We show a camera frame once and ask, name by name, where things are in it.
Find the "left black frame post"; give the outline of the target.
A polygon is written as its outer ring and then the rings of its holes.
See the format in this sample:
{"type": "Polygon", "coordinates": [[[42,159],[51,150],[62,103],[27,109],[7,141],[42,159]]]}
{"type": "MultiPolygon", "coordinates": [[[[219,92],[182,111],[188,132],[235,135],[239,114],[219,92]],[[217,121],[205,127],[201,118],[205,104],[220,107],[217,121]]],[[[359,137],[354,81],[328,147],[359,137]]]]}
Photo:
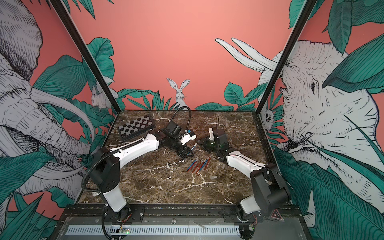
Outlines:
{"type": "Polygon", "coordinates": [[[60,20],[62,21],[63,25],[65,26],[66,30],[68,31],[69,35],[71,36],[72,40],[77,46],[78,50],[80,51],[87,66],[90,68],[92,74],[94,75],[98,83],[101,85],[101,88],[103,89],[104,93],[106,94],[108,100],[112,105],[112,109],[116,111],[117,115],[119,115],[119,113],[121,112],[121,109],[115,97],[113,97],[112,92],[109,89],[109,86],[105,82],[105,79],[102,75],[101,70],[99,69],[91,52],[89,51],[83,37],[81,36],[78,28],[76,27],[74,21],[72,20],[63,1],[51,0],[50,3],[52,7],[55,9],[57,15],[59,16],[60,20]]]}

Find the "black frame post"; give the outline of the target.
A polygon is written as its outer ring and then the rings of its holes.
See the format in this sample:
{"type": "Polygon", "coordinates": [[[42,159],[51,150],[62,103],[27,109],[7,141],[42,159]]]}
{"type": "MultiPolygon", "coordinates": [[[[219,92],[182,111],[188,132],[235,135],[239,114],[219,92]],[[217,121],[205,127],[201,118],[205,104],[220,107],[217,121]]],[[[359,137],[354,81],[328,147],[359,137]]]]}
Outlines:
{"type": "Polygon", "coordinates": [[[115,97],[113,97],[112,92],[109,89],[109,86],[105,82],[105,79],[102,75],[101,70],[99,69],[91,52],[89,51],[83,37],[81,36],[78,28],[76,27],[74,21],[72,20],[63,1],[51,0],[50,3],[52,7],[55,9],[57,15],[59,16],[60,20],[62,21],[63,25],[65,26],[66,30],[68,31],[69,35],[71,36],[72,40],[77,46],[78,50],[80,51],[87,66],[90,68],[92,74],[94,75],[98,83],[101,85],[101,88],[103,89],[104,93],[106,94],[108,100],[112,105],[112,109],[116,111],[117,115],[119,115],[119,113],[121,112],[121,109],[115,97]]]}
{"type": "Polygon", "coordinates": [[[286,62],[293,51],[293,48],[294,48],[302,30],[303,30],[316,2],[317,2],[316,0],[308,0],[308,1],[304,2],[304,6],[301,9],[301,12],[300,12],[299,17],[297,19],[297,22],[295,23],[295,26],[291,32],[291,35],[288,39],[288,42],[287,42],[287,44],[286,44],[286,46],[282,52],[282,55],[278,61],[278,64],[277,64],[277,66],[276,66],[276,68],[272,74],[272,77],[271,77],[271,79],[270,79],[270,81],[266,87],[266,90],[263,94],[263,97],[262,97],[261,101],[259,102],[259,105],[256,109],[256,115],[257,116],[261,113],[262,108],[268,99],[268,96],[272,92],[273,87],[276,84],[276,81],[279,79],[280,74],[282,73],[286,62]]]}

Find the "black front rail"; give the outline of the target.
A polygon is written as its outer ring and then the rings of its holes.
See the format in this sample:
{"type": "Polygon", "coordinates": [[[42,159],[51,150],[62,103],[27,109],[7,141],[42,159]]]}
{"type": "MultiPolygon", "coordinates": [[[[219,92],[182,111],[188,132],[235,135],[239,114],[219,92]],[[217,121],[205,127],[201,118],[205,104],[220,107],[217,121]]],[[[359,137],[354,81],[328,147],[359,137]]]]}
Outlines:
{"type": "Polygon", "coordinates": [[[266,213],[255,212],[245,214],[234,204],[204,205],[204,204],[130,204],[121,213],[115,213],[104,204],[75,204],[68,206],[60,218],[61,222],[74,218],[97,218],[107,223],[143,223],[144,218],[219,218],[225,223],[242,224],[259,222],[266,213]]]}

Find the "red warning triangle sticker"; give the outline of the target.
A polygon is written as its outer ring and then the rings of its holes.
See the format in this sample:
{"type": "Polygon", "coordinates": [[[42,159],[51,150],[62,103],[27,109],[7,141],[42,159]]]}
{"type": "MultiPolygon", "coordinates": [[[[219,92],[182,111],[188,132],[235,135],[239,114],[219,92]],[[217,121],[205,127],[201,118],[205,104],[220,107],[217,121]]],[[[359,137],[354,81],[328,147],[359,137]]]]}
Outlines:
{"type": "Polygon", "coordinates": [[[274,209],[274,210],[271,212],[270,219],[277,220],[277,221],[281,221],[281,222],[284,221],[284,219],[283,219],[283,217],[282,217],[282,215],[281,215],[281,213],[279,212],[278,209],[274,209]]]}

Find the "right black frame post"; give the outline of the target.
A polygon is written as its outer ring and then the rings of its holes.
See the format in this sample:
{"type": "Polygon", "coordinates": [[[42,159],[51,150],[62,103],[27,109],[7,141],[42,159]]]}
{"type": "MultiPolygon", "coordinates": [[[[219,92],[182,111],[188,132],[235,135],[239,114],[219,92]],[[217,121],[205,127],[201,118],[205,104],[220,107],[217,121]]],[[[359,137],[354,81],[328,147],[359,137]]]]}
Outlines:
{"type": "Polygon", "coordinates": [[[256,109],[256,115],[257,116],[261,113],[262,108],[268,99],[268,96],[272,92],[273,87],[276,84],[276,81],[279,79],[280,74],[282,73],[286,62],[293,51],[293,48],[294,48],[302,30],[303,30],[316,2],[317,2],[316,0],[308,0],[308,1],[304,2],[304,6],[301,9],[301,12],[300,12],[299,17],[297,19],[297,22],[295,23],[295,26],[291,32],[291,35],[288,39],[288,42],[287,42],[287,44],[286,44],[286,46],[282,52],[282,55],[278,61],[278,64],[277,64],[277,66],[276,66],[276,68],[272,74],[272,77],[271,77],[271,79],[270,79],[270,81],[266,87],[266,90],[263,94],[263,97],[262,97],[261,101],[259,102],[259,105],[256,109]]]}

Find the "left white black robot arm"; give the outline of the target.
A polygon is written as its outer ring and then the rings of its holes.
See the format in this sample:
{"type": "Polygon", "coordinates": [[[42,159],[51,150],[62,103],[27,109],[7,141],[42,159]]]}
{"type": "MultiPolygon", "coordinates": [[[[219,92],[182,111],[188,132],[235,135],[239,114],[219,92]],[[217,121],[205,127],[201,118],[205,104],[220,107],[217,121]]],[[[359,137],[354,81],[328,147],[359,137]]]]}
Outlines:
{"type": "Polygon", "coordinates": [[[159,148],[174,150],[182,158],[192,157],[189,141],[196,139],[193,130],[181,132],[181,127],[174,122],[161,129],[148,131],[144,138],[115,149],[101,149],[95,155],[92,165],[87,169],[81,187],[84,192],[99,194],[106,206],[115,213],[129,209],[120,189],[120,170],[133,160],[159,148]]]}

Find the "black white checkerboard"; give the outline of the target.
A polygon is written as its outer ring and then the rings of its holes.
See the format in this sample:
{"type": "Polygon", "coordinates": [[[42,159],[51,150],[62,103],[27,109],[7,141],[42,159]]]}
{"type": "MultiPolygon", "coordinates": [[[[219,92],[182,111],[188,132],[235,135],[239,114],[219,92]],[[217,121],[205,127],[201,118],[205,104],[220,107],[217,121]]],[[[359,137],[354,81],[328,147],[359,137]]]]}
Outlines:
{"type": "Polygon", "coordinates": [[[129,139],[139,136],[154,128],[155,124],[153,123],[150,116],[145,115],[118,126],[118,133],[121,137],[121,140],[126,142],[129,139]]]}

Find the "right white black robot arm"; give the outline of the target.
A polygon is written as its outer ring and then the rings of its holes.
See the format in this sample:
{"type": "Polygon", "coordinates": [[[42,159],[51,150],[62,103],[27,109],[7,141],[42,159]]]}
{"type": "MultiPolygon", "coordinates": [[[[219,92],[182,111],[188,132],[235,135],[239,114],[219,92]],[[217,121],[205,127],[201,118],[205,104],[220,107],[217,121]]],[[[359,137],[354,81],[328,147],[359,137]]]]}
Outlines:
{"type": "Polygon", "coordinates": [[[244,215],[254,212],[270,213],[291,200],[291,193],[278,166],[252,160],[231,147],[225,130],[210,128],[209,134],[198,139],[197,144],[251,180],[253,194],[240,201],[240,209],[244,215]]]}

